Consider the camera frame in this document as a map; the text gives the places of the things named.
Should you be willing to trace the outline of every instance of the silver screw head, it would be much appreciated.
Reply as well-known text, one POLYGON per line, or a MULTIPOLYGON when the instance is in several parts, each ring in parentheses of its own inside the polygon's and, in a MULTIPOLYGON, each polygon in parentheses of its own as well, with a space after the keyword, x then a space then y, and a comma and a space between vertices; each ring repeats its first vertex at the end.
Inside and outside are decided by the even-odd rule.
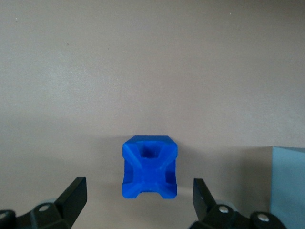
POLYGON ((49 205, 46 204, 46 205, 41 206, 38 211, 45 211, 48 208, 49 208, 49 205))
POLYGON ((6 212, 0 214, 0 219, 4 219, 6 217, 6 212))
POLYGON ((263 222, 269 222, 269 218, 265 214, 258 214, 257 217, 263 222))
POLYGON ((228 213, 229 209, 226 206, 220 206, 219 211, 222 212, 222 213, 228 213))

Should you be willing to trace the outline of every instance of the white surface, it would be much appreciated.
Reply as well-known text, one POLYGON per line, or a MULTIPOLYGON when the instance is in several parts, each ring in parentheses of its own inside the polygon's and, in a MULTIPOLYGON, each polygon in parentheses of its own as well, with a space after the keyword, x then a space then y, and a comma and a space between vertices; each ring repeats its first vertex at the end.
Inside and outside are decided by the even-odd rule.
POLYGON ((86 176, 74 229, 186 229, 194 177, 268 210, 271 149, 304 147, 302 1, 0 1, 0 209, 86 176), (169 135, 178 197, 121 196, 122 144, 169 135))

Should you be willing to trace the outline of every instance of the cube's hole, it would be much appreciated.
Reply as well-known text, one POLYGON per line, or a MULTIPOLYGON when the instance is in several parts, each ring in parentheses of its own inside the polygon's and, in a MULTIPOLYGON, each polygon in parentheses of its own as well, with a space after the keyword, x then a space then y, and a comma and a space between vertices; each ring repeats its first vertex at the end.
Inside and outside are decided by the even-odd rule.
POLYGON ((148 141, 137 142, 141 157, 144 158, 157 158, 160 154, 163 142, 160 141, 148 141))

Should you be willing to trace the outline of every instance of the beige background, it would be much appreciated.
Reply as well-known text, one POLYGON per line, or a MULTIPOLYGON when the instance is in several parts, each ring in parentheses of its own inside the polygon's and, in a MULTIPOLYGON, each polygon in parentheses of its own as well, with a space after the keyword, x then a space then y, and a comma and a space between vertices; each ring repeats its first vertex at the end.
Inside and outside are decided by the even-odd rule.
POLYGON ((86 176, 74 229, 186 229, 194 177, 268 210, 271 150, 304 147, 303 1, 0 1, 0 209, 86 176), (121 196, 122 144, 169 135, 178 196, 121 196))

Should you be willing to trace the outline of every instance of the blue cube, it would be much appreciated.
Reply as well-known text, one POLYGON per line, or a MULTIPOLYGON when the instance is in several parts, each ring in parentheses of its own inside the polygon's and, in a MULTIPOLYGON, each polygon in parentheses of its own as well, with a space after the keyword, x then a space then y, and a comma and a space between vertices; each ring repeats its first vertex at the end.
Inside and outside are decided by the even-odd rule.
POLYGON ((162 198, 177 195, 178 146, 169 136, 136 135, 123 144, 125 174, 122 195, 137 198, 142 192, 157 192, 162 198))
POLYGON ((270 211, 288 229, 305 228, 305 149, 273 147, 270 211))

